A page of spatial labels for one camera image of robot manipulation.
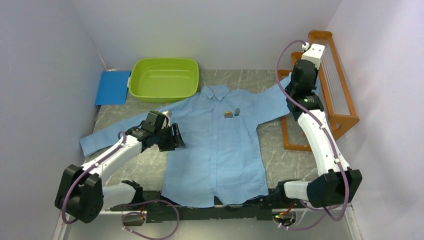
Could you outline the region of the green plastic basin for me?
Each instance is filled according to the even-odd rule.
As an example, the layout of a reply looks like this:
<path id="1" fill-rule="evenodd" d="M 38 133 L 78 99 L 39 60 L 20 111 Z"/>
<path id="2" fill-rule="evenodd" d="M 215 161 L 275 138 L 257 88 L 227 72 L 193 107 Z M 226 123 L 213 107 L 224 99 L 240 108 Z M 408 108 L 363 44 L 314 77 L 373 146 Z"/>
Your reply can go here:
<path id="1" fill-rule="evenodd" d="M 194 95 L 198 86 L 198 63 L 180 57 L 140 59 L 127 81 L 129 93 L 147 103 L 178 102 Z"/>

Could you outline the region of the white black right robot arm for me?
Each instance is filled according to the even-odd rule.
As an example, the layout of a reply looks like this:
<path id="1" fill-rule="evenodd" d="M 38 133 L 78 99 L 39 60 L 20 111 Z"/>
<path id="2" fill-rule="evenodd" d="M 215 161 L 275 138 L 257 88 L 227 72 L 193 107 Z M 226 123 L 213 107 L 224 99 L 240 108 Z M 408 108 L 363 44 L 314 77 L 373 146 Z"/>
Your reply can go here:
<path id="1" fill-rule="evenodd" d="M 315 209 L 346 206 L 363 179 L 360 170 L 352 169 L 343 157 L 328 126 L 324 106 L 315 93 L 318 73 L 313 62 L 297 60 L 283 91 L 294 120 L 308 140 L 318 177 L 312 181 L 282 182 L 282 189 L 275 193 L 275 202 L 282 208 L 294 199 L 308 202 Z"/>

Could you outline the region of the light blue button shirt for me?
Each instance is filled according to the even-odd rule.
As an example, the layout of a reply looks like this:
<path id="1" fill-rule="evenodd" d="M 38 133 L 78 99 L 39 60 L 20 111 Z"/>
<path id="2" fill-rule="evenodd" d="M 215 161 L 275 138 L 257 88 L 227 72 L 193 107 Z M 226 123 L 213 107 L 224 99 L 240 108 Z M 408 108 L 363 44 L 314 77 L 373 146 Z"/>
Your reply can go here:
<path id="1" fill-rule="evenodd" d="M 268 194 L 257 127 L 290 110 L 280 84 L 260 92 L 204 86 L 184 100 L 160 107 L 171 111 L 185 148 L 168 153 L 161 194 L 187 207 L 209 208 L 217 197 L 225 205 L 242 204 Z M 240 108 L 239 116 L 234 112 Z M 225 118 L 232 112 L 232 118 Z"/>

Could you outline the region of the orange wooden rack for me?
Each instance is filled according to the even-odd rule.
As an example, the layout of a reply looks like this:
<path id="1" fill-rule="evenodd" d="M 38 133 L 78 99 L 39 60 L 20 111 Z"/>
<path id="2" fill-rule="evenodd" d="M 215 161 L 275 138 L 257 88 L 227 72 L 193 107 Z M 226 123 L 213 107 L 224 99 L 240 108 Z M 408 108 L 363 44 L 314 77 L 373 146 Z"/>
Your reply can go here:
<path id="1" fill-rule="evenodd" d="M 333 34 L 326 30 L 312 30 L 308 37 L 311 43 L 325 46 L 318 74 L 321 83 L 319 97 L 324 103 L 332 135 L 338 140 L 357 124 L 360 118 L 350 94 Z"/>

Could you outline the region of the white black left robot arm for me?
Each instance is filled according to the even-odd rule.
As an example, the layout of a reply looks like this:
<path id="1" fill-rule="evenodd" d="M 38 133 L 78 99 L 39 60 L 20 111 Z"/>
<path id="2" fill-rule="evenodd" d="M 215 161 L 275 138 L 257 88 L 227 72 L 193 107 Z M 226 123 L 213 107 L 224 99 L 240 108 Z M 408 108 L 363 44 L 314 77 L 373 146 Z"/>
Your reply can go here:
<path id="1" fill-rule="evenodd" d="M 118 133 L 118 140 L 95 159 L 77 166 L 69 165 L 62 174 L 54 205 L 62 221 L 92 222 L 104 209 L 125 206 L 137 210 L 147 202 L 143 187 L 133 180 L 105 186 L 125 163 L 156 145 L 161 152 L 174 151 L 186 145 L 177 123 L 171 123 L 170 110 L 150 111 L 139 125 Z"/>

